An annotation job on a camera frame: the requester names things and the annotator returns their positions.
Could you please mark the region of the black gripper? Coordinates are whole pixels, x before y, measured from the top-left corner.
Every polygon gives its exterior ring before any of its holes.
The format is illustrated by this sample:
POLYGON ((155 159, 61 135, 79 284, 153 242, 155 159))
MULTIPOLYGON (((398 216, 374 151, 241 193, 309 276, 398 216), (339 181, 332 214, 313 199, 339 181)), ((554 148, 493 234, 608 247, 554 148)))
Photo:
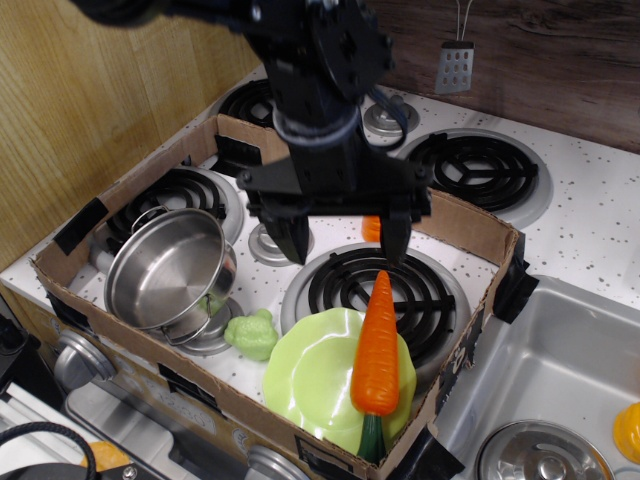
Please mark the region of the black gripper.
POLYGON ((291 144, 289 156, 242 171, 237 184, 278 249, 307 260, 308 216, 380 216, 380 244, 390 267, 405 259, 411 224, 431 213, 426 169, 388 155, 360 127, 328 145, 291 144))

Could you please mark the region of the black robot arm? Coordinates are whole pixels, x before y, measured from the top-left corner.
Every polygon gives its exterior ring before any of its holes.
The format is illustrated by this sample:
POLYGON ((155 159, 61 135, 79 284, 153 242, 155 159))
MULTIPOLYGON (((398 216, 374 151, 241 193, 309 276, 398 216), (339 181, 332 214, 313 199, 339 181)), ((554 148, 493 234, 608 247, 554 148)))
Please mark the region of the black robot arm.
POLYGON ((384 103, 378 82, 393 67, 393 42, 359 1, 81 1, 79 10, 109 27, 158 16, 220 24, 243 35, 262 61, 272 113, 288 155, 243 170, 248 210, 285 257, 307 259, 313 216, 376 216, 391 266, 405 258, 411 230, 431 212, 424 168, 371 145, 360 107, 384 103))

